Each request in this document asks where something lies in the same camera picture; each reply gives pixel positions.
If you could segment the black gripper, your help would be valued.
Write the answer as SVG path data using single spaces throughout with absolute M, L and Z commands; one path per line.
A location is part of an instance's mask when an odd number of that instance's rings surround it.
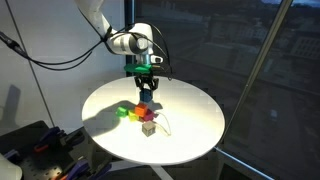
M 148 84 L 151 91 L 158 89 L 158 79 L 154 78 L 150 74 L 138 74 L 134 77 L 137 88 L 142 91 L 144 90 L 144 84 Z

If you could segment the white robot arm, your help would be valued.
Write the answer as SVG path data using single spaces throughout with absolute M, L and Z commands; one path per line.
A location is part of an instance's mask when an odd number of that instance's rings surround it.
M 154 54 L 157 44 L 153 41 L 152 26 L 134 23 L 116 31 L 101 11 L 105 0 L 74 0 L 80 13 L 100 36 L 110 53 L 133 55 L 134 64 L 124 67 L 126 72 L 135 73 L 135 83 L 140 89 L 147 84 L 151 91 L 158 88 L 159 79 L 153 75 L 152 67 L 163 62 L 163 57 Z

